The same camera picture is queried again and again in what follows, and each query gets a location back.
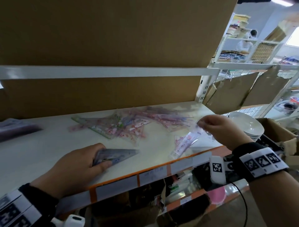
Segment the fluorescent light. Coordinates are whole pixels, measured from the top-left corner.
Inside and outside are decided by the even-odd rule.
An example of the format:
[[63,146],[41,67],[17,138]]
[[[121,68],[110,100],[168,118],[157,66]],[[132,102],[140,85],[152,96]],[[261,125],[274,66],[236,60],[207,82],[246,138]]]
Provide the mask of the fluorescent light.
[[285,1],[285,0],[271,0],[271,1],[276,3],[276,4],[283,5],[285,7],[289,7],[289,6],[294,5],[294,3],[291,3],[291,2]]

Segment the person in white shirt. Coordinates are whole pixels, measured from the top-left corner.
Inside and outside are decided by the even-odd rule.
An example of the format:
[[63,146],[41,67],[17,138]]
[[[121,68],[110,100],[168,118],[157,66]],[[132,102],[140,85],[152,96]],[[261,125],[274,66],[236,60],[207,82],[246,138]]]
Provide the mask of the person in white shirt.
[[[256,38],[257,36],[257,31],[256,30],[251,30],[250,32],[248,32],[246,34],[247,38]],[[248,40],[241,40],[240,42],[238,42],[237,46],[236,46],[236,51],[240,52],[241,54],[249,54],[251,48],[252,48],[253,44],[252,42],[248,41]]]

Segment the hand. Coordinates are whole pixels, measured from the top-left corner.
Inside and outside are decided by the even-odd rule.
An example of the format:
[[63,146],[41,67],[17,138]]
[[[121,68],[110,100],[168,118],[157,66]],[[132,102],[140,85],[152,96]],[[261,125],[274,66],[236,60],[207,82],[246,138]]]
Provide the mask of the hand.
[[234,122],[222,115],[207,115],[197,124],[231,151],[242,144],[253,142]]
[[102,148],[105,146],[97,143],[71,151],[30,185],[57,199],[83,191],[90,181],[112,165],[111,161],[106,161],[92,167],[97,151]]

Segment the pink bowl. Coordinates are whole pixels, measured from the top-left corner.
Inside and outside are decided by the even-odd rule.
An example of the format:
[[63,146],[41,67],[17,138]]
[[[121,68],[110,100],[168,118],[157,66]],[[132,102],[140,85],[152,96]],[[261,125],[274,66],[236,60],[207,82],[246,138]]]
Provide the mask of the pink bowl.
[[212,204],[221,204],[226,198],[225,188],[219,187],[207,192]]

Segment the white plate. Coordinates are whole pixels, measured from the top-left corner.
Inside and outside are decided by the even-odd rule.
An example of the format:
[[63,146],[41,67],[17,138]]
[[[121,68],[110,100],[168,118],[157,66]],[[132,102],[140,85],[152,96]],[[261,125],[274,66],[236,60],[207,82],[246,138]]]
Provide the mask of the white plate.
[[261,123],[247,114],[231,112],[228,117],[235,122],[241,130],[252,136],[260,136],[265,131]]

